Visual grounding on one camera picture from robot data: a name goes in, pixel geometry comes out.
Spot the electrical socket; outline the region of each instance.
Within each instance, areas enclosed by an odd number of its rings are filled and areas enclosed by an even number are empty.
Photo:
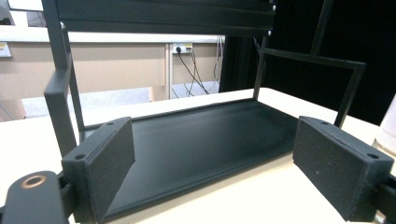
[[[192,43],[176,43],[173,47],[173,53],[177,53],[177,48],[180,48],[180,53],[190,53],[189,49],[192,49]]]

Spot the table surface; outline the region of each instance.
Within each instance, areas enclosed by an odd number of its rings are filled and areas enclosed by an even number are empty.
[[[125,116],[135,118],[251,96],[252,90],[233,91],[126,105],[84,111],[84,119],[86,124],[94,124]],[[265,88],[261,89],[259,101],[296,118],[303,115],[333,123],[336,116],[336,112],[325,107]],[[379,128],[347,117],[343,130],[371,145]],[[1,122],[0,136],[0,206],[5,203],[7,189],[18,178],[36,171],[59,173],[62,170],[61,154],[49,117]],[[112,223],[333,224],[345,221],[293,164],[290,154]]]

